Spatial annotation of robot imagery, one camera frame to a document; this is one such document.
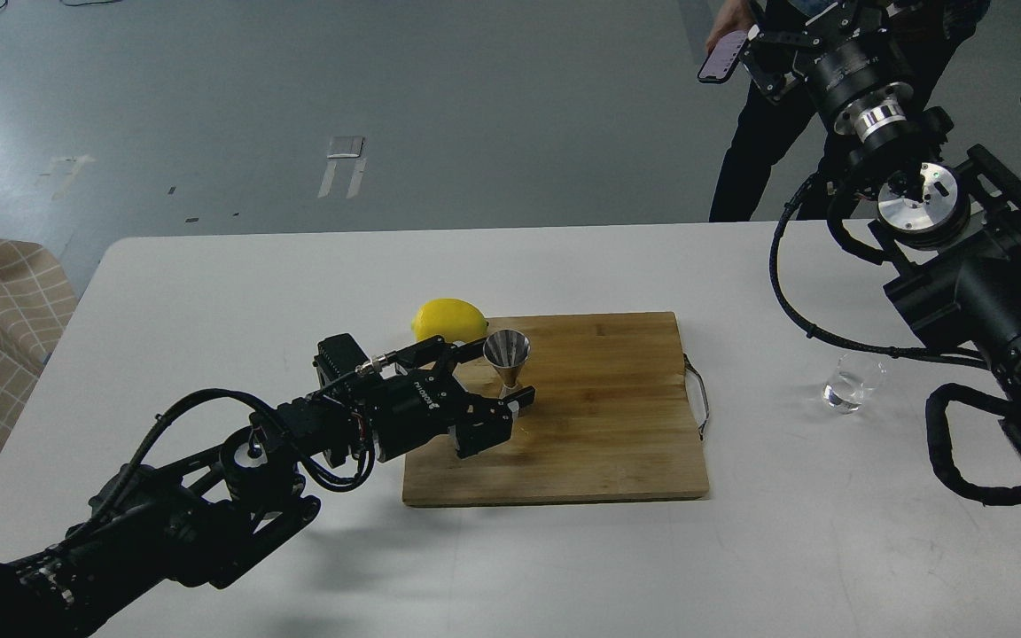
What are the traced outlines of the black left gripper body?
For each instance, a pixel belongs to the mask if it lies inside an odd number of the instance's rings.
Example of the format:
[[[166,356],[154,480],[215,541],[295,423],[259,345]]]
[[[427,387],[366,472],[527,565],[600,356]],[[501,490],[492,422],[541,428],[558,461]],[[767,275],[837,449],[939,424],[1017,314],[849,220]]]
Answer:
[[[446,435],[473,400],[453,376],[414,371],[360,380],[360,401],[372,433],[374,456],[388,462]]]

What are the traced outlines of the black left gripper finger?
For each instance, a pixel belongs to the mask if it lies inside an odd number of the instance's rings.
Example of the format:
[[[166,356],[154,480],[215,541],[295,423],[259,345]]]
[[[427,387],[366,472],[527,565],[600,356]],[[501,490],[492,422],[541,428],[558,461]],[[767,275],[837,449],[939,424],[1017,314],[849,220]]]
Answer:
[[[478,338],[465,343],[446,342],[441,335],[422,339],[396,352],[394,370],[409,373],[432,364],[434,372],[453,376],[458,364],[477,360],[482,355],[486,340],[487,338]]]
[[[448,404],[448,435],[458,459],[469,459],[513,436],[513,425],[523,408],[534,404],[536,391],[524,386],[503,397],[464,392],[461,400]]]

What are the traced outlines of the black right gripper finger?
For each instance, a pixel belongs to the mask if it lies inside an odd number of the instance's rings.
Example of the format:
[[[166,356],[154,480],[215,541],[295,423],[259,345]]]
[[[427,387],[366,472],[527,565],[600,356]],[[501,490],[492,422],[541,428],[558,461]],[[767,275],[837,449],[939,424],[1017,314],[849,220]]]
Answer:
[[[766,31],[752,26],[740,52],[740,65],[766,100],[782,100],[803,84],[806,73],[798,64],[814,59],[822,48],[822,37],[808,32]]]
[[[830,5],[830,43],[878,36],[900,40],[895,18],[918,11],[919,1],[833,1]]]

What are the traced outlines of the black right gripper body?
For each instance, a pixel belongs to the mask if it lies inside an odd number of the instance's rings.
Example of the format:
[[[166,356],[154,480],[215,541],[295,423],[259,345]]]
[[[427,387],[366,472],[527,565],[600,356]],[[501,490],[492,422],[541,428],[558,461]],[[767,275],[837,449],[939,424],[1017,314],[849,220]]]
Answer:
[[[811,44],[812,48],[794,53],[794,73],[827,129],[868,138],[905,120],[913,76],[885,31],[833,41],[812,36]]]

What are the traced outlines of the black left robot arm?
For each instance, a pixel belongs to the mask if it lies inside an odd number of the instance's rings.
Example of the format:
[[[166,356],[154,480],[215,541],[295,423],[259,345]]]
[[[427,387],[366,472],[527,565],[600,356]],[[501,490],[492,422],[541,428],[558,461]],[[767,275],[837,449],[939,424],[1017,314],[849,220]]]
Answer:
[[[531,386],[499,397],[467,391],[458,364],[486,340],[441,336],[372,358],[348,334],[317,347],[319,388],[271,407],[251,394],[199,389],[171,405],[129,463],[90,498],[90,517],[64,540],[0,563],[0,637],[94,634],[165,580],[227,588],[321,511],[307,481],[351,492],[380,462],[449,436],[459,459],[510,440]],[[150,449],[179,416],[216,399],[250,408],[222,444],[154,468]]]

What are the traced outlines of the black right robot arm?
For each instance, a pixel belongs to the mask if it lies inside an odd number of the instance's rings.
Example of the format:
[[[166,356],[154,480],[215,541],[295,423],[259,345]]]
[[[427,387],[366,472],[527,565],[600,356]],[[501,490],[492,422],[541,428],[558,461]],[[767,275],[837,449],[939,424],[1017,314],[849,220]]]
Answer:
[[[1021,457],[1021,179],[984,146],[950,167],[940,156],[953,124],[921,105],[920,69],[900,48],[900,26],[927,12],[925,1],[828,1],[785,29],[766,5],[744,5],[752,24],[733,51],[760,94],[779,105],[803,90],[828,132],[855,141],[825,184],[825,220],[840,249],[871,265],[892,265],[884,287],[919,347],[854,342],[799,314],[783,294],[779,254],[786,227],[805,203],[811,176],[777,223],[768,274],[779,307],[808,338],[888,358],[985,369],[1001,396],[949,383],[925,402],[925,436],[936,478],[986,506],[1021,505],[1021,486],[986,487],[954,463],[949,405],[996,416]]]

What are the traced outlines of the bystander right hand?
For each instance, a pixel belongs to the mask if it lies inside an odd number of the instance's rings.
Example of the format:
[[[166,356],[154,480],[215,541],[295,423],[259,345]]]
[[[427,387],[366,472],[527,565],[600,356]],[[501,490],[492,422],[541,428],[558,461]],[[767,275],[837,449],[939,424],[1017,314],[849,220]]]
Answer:
[[[736,31],[750,31],[753,24],[757,23],[758,18],[755,16],[750,1],[722,1],[721,7],[714,13],[712,28],[710,28],[706,37],[706,52],[713,52],[713,49],[717,47],[722,37]]]

